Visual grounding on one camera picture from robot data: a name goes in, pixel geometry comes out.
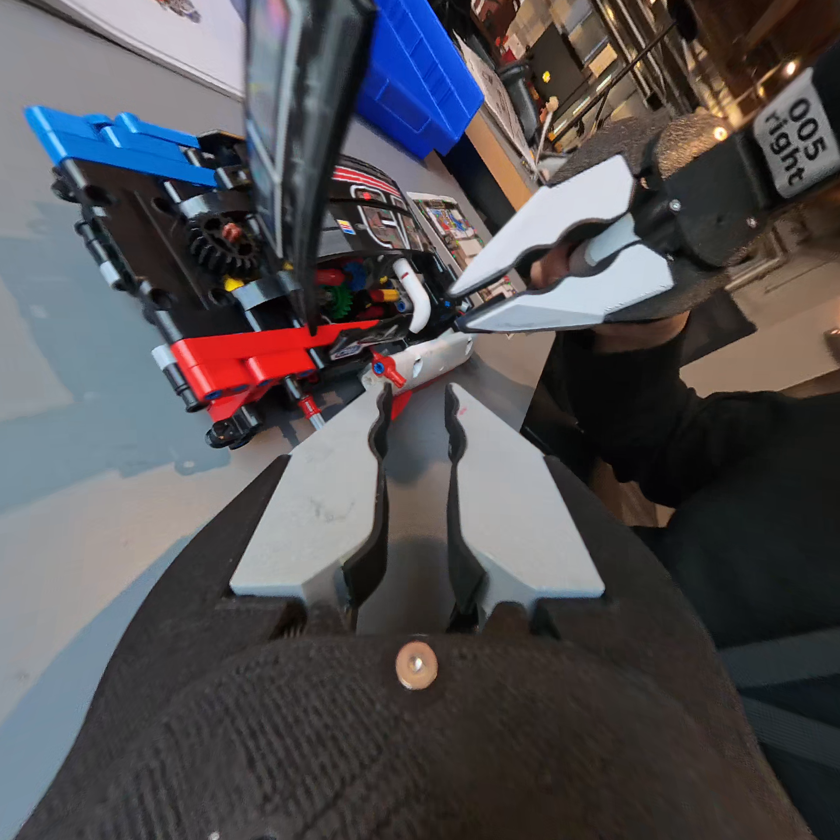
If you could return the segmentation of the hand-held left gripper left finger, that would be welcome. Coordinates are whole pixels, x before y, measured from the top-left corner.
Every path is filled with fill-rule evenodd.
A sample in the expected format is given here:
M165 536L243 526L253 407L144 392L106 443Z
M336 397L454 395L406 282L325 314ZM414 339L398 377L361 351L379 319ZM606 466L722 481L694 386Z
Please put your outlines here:
M357 610L386 570L384 458L392 384L377 383L297 446L230 579L236 595Z

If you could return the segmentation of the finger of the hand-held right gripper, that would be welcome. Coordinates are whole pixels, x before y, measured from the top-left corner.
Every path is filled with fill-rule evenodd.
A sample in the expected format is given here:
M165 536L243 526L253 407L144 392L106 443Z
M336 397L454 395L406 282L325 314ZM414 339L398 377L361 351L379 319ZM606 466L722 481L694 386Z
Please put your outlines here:
M611 223L631 205L637 177L617 154L567 181L546 185L494 234L449 287L462 298L507 274L520 258L552 249L583 224Z
M678 311L670 262L646 243L611 256L590 276L489 303L456 321L461 333L540 333L671 318Z

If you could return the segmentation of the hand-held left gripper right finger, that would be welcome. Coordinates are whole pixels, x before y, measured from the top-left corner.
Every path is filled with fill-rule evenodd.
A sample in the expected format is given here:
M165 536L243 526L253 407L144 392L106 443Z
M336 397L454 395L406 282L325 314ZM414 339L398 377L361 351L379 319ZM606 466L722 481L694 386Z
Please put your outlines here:
M448 576L462 616L594 600L605 584L546 457L465 388L445 390Z

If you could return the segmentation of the white and red brick door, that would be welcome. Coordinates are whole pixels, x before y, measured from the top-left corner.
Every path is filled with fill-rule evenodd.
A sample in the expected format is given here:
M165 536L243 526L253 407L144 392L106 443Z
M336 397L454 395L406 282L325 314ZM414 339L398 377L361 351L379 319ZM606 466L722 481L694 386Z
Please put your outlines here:
M406 385L400 391L395 391L391 384L392 419L399 417L412 394L467 362L474 349L473 335L448 330L435 339L413 344L395 353L384 354L393 357L397 369L406 378ZM370 391L390 382L375 377L371 372L370 363L360 374L360 383L366 391Z

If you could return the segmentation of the toy brick car model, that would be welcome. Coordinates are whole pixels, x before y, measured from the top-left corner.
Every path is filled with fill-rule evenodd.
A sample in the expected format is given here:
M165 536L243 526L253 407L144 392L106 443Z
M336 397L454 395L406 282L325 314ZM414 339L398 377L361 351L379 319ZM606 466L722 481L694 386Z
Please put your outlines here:
M245 2L244 134L130 112L26 108L56 196L111 288L161 336L153 357L213 448L240 448L284 389L311 393L433 340L473 308L425 263L406 192L342 153L368 70L375 2Z

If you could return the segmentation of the person's right forearm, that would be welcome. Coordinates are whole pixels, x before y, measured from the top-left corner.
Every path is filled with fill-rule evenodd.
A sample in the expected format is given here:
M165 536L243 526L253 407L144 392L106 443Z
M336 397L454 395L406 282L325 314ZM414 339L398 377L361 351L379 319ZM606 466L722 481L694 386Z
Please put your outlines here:
M669 508L837 517L838 394L701 396L679 374L683 332L617 352L593 329L559 336L571 413L616 478Z

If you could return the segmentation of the grey desk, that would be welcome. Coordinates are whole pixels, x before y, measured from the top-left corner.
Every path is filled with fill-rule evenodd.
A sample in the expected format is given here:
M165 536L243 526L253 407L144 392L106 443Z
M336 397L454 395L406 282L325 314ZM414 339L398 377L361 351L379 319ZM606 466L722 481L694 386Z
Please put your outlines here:
M2 828L64 759L102 668L165 564L270 461L272 429L206 446L50 191L24 109L242 134L242 105L29 5L2 2Z

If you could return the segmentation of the person's right hand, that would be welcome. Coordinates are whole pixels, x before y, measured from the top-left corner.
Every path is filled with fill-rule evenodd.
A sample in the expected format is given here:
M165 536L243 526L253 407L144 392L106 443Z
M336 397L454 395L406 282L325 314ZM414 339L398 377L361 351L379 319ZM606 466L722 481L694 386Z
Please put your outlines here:
M530 268L528 289L542 291L566 277L583 277L591 266L585 259L586 243L562 243L554 246Z

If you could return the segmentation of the printed sticker sheet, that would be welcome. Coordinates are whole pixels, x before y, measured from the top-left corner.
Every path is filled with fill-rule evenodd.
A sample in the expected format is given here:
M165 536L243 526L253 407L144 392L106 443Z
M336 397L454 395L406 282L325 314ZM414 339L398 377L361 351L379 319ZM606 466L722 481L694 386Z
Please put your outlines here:
M451 196L408 192L406 198L426 240L425 263L446 293L483 249L485 239Z

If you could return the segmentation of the black trash can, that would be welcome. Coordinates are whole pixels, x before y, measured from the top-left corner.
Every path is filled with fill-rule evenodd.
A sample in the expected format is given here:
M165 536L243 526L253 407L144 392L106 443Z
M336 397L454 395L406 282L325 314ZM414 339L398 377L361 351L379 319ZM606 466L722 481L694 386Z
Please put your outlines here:
M539 127L539 110L528 87L530 64L526 60L516 60L500 67L497 75L511 100L525 140L532 142Z

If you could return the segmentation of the blue plastic bin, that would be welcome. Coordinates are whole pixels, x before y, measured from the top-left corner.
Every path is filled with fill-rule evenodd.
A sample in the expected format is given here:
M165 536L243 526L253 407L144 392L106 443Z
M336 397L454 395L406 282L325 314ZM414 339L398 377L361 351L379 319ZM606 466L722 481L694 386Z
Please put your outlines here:
M418 159L447 155L485 100L426 1L377 1L355 112Z

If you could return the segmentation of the person in black clothing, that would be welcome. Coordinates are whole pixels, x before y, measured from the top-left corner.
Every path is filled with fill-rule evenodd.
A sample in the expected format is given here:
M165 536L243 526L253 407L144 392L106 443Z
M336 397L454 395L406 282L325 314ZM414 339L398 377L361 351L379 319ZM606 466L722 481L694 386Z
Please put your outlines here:
M571 413L565 387L560 404ZM563 443L599 456L578 427ZM838 838L838 516L701 503L636 528L741 684L765 755L817 838Z

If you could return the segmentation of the thin instruction booklet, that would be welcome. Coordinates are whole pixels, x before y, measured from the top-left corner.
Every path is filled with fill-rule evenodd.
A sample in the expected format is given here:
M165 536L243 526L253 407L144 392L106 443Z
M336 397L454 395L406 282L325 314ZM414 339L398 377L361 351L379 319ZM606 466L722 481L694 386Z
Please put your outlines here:
M79 25L242 101L245 2L47 1Z

